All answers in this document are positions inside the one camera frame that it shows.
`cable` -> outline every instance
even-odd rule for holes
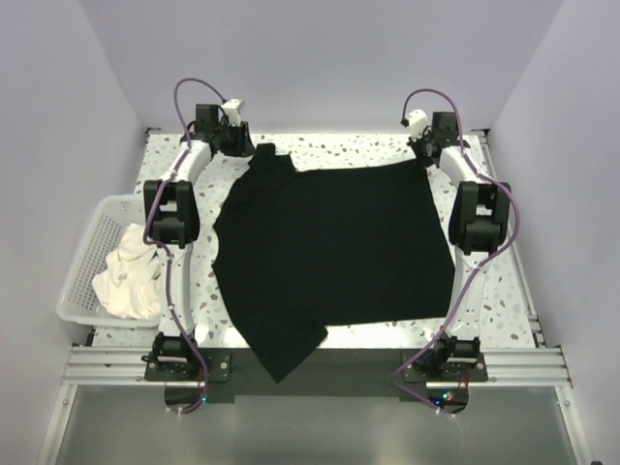
[[[192,138],[190,137],[190,132],[189,132],[190,126],[185,123],[185,119],[183,118],[183,114],[181,114],[181,108],[178,103],[178,89],[185,82],[197,82],[197,83],[203,84],[207,86],[209,89],[211,89],[213,92],[215,92],[220,97],[220,99],[222,99],[222,102],[226,102],[226,99],[224,98],[224,96],[220,92],[218,92],[217,89],[215,89],[215,87],[205,82],[204,80],[197,79],[195,77],[185,77],[182,80],[180,80],[174,87],[174,92],[173,92],[174,109],[176,110],[176,115],[178,116],[178,120],[181,123],[181,126],[183,127],[183,132],[185,133],[185,139],[187,140],[187,148],[185,149],[183,154],[178,158],[178,161],[176,162],[176,164],[174,164],[170,177],[166,179],[165,181],[162,181],[157,188],[157,192],[155,193],[155,199],[153,200],[153,203],[151,204],[151,208],[146,217],[146,225],[144,226],[144,233],[142,236],[142,241],[148,245],[156,245],[157,247],[161,247],[166,252],[166,283],[165,283],[166,304],[168,305],[170,314],[172,315],[172,318],[174,319],[174,323],[178,327],[178,330],[181,333],[181,336],[183,337],[183,339],[185,339],[185,342],[189,346],[192,353],[194,353],[194,355],[198,359],[198,362],[201,365],[202,375],[204,376],[204,386],[202,386],[201,397],[193,405],[190,405],[189,407],[186,407],[185,409],[180,411],[181,414],[190,414],[194,412],[196,409],[198,409],[199,406],[203,402],[206,402],[206,393],[208,390],[208,382],[209,382],[208,368],[206,366],[206,362],[204,361],[204,358],[202,357],[201,353],[198,350],[198,347],[194,344],[194,342],[192,341],[192,338],[189,336],[189,334],[183,327],[183,324],[180,322],[178,315],[176,315],[176,312],[174,311],[174,303],[172,302],[172,298],[171,298],[171,269],[172,269],[172,258],[173,258],[171,249],[169,249],[168,246],[164,242],[159,241],[159,240],[154,240],[154,239],[151,240],[148,237],[148,232],[150,231],[151,226],[153,224],[153,219],[155,218],[155,212],[157,211],[157,206],[159,205],[159,202],[162,199],[166,186],[168,186],[171,182],[174,181],[179,169],[181,168],[181,165],[187,158],[187,155],[192,150]]]
[[[500,189],[502,192],[504,192],[504,194],[506,194],[506,197],[508,197],[508,199],[509,199],[509,201],[510,201],[510,203],[512,205],[512,210],[514,211],[514,228],[512,230],[512,234],[509,237],[509,239],[506,241],[506,243],[502,247],[500,247],[493,254],[491,254],[488,257],[486,257],[474,269],[472,269],[472,272],[470,273],[469,278],[467,278],[467,280],[465,281],[463,289],[461,290],[460,294],[458,295],[458,297],[456,299],[456,302],[454,303],[454,306],[449,311],[448,315],[446,316],[446,320],[444,321],[444,324],[439,329],[439,331],[437,331],[437,334],[435,334],[435,336],[430,341],[428,341],[428,343],[417,354],[412,356],[409,360],[407,360],[400,367],[398,367],[391,375],[392,382],[394,383],[394,385],[397,388],[399,388],[399,389],[403,390],[404,392],[407,392],[408,394],[414,396],[417,400],[419,400],[420,402],[428,405],[429,407],[432,407],[438,413],[450,415],[450,413],[448,411],[446,411],[444,409],[441,409],[441,408],[438,408],[435,404],[431,403],[428,399],[426,399],[422,395],[420,395],[417,392],[409,389],[408,387],[403,386],[400,383],[398,383],[397,380],[396,380],[396,377],[399,374],[401,374],[408,366],[410,366],[410,365],[414,366],[414,364],[424,354],[426,354],[435,345],[435,343],[444,335],[444,333],[446,332],[446,328],[450,325],[451,321],[454,319],[454,316],[456,315],[456,311],[458,310],[458,307],[460,306],[461,302],[463,301],[463,298],[465,297],[465,294],[467,293],[469,287],[471,286],[472,281],[474,280],[474,278],[478,275],[479,271],[486,264],[488,264],[491,260],[493,260],[496,257],[498,257],[499,255],[503,254],[514,243],[514,240],[516,239],[516,235],[518,234],[519,228],[520,228],[520,225],[521,225],[521,214],[520,214],[518,205],[516,204],[516,201],[515,201],[514,197],[512,196],[511,191],[509,191],[509,189],[506,186],[504,186],[502,183],[500,183],[499,181],[497,181],[497,180],[493,179],[492,177],[487,176],[486,174],[480,172],[476,168],[476,165],[474,164],[474,162],[470,159],[469,155],[465,152],[465,145],[464,145],[464,140],[463,140],[463,126],[461,124],[461,117],[460,117],[460,114],[458,112],[458,108],[456,107],[456,104],[454,103],[454,101],[447,94],[445,94],[444,92],[442,92],[440,90],[436,90],[436,89],[432,89],[432,88],[422,88],[422,89],[418,89],[418,90],[413,91],[411,94],[409,94],[409,96],[405,100],[405,105],[403,106],[402,119],[405,118],[405,112],[407,111],[407,104],[409,104],[410,99],[414,95],[422,93],[422,92],[429,92],[429,93],[432,93],[432,94],[437,94],[437,95],[443,97],[444,99],[446,99],[446,101],[448,101],[448,103],[452,107],[452,110],[454,111],[454,115],[456,116],[456,123],[457,123],[457,126],[458,126],[457,129],[458,129],[458,141],[459,141],[460,151],[461,151],[461,155],[465,159],[465,162],[467,163],[467,166],[472,170],[472,172],[478,178],[480,178],[480,179],[482,179],[482,180],[484,180],[486,182],[489,182],[489,183],[497,186],[498,189]]]

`crumpled white fabric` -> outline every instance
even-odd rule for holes
[[[108,313],[151,320],[162,312],[157,247],[142,242],[144,226],[132,223],[118,248],[106,257],[108,269],[93,278],[93,289]]]

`white table surface with pebble pattern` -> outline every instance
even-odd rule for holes
[[[180,135],[151,135],[136,182],[136,194],[142,183],[158,179],[178,154]],[[405,135],[390,134],[254,134],[254,144],[273,142],[278,154],[291,154],[299,171],[337,168],[374,167],[414,158],[405,145]],[[476,136],[466,140],[472,146],[475,160],[486,169],[481,145]],[[249,159],[216,154],[194,186],[201,216],[201,236],[195,242],[191,261],[190,302],[197,324],[205,334],[202,347],[247,347],[233,327],[211,269],[218,251],[218,240],[212,225],[233,183],[248,169]],[[444,233],[456,189],[440,170],[428,169],[433,199]],[[324,348],[417,348],[423,347],[439,329],[443,319],[375,323],[369,325],[330,326]],[[483,348],[534,348],[528,320],[528,305],[521,291],[517,269],[509,253],[496,258],[486,277],[480,310]],[[95,328],[93,345],[98,347],[150,347],[157,334],[153,328]]]

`white towel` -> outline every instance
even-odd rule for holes
[[[108,313],[135,320],[161,314],[161,267],[157,247],[142,242],[144,226],[132,223],[118,248],[106,257],[108,269],[93,278],[93,289]]]

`gray floor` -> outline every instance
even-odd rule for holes
[[[571,465],[553,388],[472,389],[453,420],[389,398],[240,397],[179,421],[161,387],[81,387],[59,464]]]

